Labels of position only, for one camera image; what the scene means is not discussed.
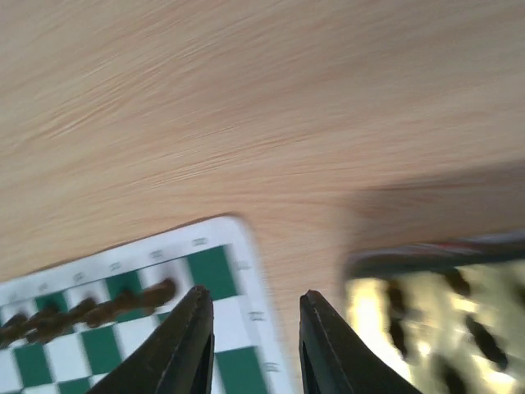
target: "chessboard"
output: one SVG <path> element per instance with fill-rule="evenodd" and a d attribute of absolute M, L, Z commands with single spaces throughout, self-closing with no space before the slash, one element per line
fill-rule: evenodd
<path fill-rule="evenodd" d="M 246 226 L 213 218 L 0 284 L 0 394 L 83 394 L 193 285 L 214 309 L 212 394 L 292 393 Z"/>

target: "wooden table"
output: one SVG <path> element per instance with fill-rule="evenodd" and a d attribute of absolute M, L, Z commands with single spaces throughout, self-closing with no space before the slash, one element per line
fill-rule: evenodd
<path fill-rule="evenodd" d="M 523 225 L 521 0 L 0 2 L 0 279 L 238 213 L 296 354 L 348 253 Z"/>

